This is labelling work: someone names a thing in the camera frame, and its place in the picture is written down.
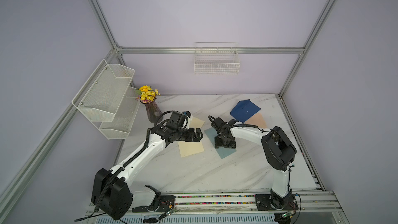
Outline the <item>cream paper sheet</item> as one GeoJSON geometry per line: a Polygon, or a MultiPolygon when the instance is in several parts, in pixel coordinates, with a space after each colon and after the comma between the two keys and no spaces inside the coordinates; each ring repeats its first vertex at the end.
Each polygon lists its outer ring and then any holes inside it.
{"type": "Polygon", "coordinates": [[[204,152],[204,147],[201,142],[198,143],[179,142],[178,147],[180,151],[180,156],[182,158],[204,152]]]}

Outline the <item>teal envelope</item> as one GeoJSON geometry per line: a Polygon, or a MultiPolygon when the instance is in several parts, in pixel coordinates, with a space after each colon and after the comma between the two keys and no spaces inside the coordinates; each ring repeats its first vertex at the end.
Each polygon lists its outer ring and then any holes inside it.
{"type": "Polygon", "coordinates": [[[205,134],[209,138],[213,148],[218,153],[218,155],[221,159],[224,159],[236,152],[236,149],[232,149],[232,148],[224,148],[224,147],[216,148],[215,147],[215,137],[217,136],[217,132],[214,128],[206,129],[205,134]]]}

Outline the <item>cream envelope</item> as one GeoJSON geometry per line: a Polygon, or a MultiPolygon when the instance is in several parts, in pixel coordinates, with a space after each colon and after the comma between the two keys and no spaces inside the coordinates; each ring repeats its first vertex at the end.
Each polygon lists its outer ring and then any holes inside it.
{"type": "Polygon", "coordinates": [[[191,117],[190,117],[189,127],[190,127],[190,128],[195,128],[195,129],[197,129],[197,128],[202,128],[202,126],[204,125],[204,123],[205,123],[205,121],[203,121],[203,120],[201,120],[201,119],[199,119],[199,118],[196,118],[196,117],[194,117],[194,116],[191,116],[191,117]]]}

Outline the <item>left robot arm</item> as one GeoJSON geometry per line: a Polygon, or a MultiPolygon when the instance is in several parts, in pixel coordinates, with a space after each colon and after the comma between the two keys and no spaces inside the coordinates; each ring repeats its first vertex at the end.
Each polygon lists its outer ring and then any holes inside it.
{"type": "Polygon", "coordinates": [[[166,113],[170,118],[147,129],[145,141],[126,159],[109,170],[102,168],[96,173],[91,197],[94,213],[103,211],[114,220],[122,218],[138,198],[130,190],[134,179],[157,154],[173,142],[201,141],[201,129],[190,127],[190,112],[166,113]]]}

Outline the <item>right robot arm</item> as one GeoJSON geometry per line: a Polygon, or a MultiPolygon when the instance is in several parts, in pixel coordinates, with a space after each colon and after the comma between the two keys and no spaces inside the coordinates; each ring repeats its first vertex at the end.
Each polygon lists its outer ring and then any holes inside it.
{"type": "Polygon", "coordinates": [[[262,146],[266,160],[273,169],[273,184],[269,201],[271,208],[285,208],[293,196],[290,188],[290,173],[297,150],[281,127],[262,129],[257,125],[239,124],[232,119],[229,122],[220,117],[208,117],[216,131],[215,148],[236,148],[236,139],[244,139],[262,146]]]}

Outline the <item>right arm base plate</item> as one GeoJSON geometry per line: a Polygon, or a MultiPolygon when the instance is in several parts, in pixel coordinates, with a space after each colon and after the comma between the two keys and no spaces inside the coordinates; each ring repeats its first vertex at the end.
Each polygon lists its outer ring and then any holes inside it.
{"type": "Polygon", "coordinates": [[[276,194],[256,194],[255,203],[259,211],[299,210],[296,198],[292,193],[288,193],[285,197],[276,194]]]}

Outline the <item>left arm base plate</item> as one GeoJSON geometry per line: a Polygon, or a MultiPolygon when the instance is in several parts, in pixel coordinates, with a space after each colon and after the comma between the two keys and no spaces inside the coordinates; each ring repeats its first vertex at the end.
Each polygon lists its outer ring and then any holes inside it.
{"type": "Polygon", "coordinates": [[[132,193],[132,196],[131,211],[133,213],[165,212],[175,206],[175,196],[163,195],[150,185],[145,185],[141,190],[132,193]]]}

